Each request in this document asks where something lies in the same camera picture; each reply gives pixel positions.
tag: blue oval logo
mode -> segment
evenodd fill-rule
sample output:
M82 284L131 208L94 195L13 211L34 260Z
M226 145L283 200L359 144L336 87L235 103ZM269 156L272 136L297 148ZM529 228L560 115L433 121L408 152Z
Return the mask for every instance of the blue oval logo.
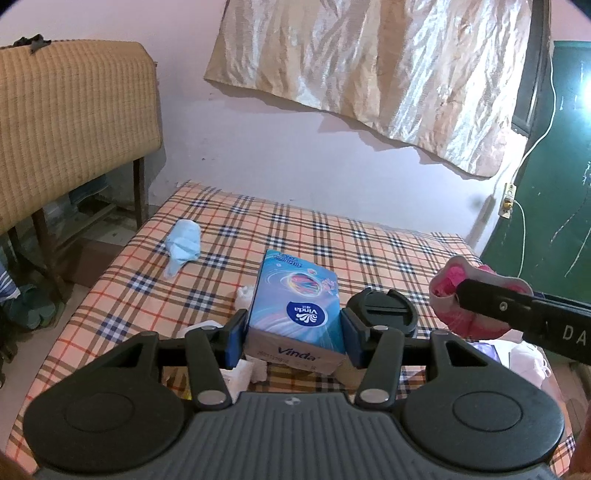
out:
M326 321L326 312L315 303L291 301L287 304L287 314L302 327L319 327Z

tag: shiny satin curtain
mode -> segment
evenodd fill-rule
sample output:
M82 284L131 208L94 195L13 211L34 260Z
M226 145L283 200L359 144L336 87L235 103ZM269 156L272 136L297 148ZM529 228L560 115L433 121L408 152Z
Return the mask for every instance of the shiny satin curtain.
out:
M205 78L355 118L490 177L530 20L528 0L229 0Z

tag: blue tissue box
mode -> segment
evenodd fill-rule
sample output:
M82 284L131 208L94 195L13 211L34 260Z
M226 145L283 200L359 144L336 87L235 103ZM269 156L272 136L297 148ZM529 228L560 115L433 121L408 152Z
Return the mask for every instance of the blue tissue box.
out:
M244 351L268 362L331 374L345 359L339 315L334 272L267 250Z

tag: pink pouch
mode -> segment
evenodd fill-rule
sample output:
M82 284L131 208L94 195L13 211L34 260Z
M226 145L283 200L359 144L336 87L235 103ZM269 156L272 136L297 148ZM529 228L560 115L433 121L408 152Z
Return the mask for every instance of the pink pouch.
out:
M490 317L461 309L457 303L457 286L466 278L505 287L526 295L533 295L527 282L515 277L497 275L487 265L473 267L466 258L451 257L429 284L429 304L435 315L451 332L473 340L499 338L511 327Z

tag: plaid bedsheet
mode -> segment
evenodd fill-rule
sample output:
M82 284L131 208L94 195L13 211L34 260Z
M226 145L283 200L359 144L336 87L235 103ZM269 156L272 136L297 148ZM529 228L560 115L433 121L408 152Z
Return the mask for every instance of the plaid bedsheet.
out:
M168 261L164 238L180 218L202 227L202 253L172 280L162 274ZM274 248L339 276L341 304L365 287L396 288L417 307L419 337L440 323L428 306L428 282L452 255L479 259L457 235L401 231L324 213L302 210L212 187L187 183L141 228L105 271L63 330L39 370L9 438L7 454L27 470L36 464L22 437L22 415L40 392L143 330L175 337L188 325L231 317L236 289L254 284L259 264ZM400 396L424 382L420 368L402 373ZM182 369L167 385L182 395ZM269 379L257 391L347 391L332 377L302 375L269 366ZM556 450L552 468L568 468L574 441Z

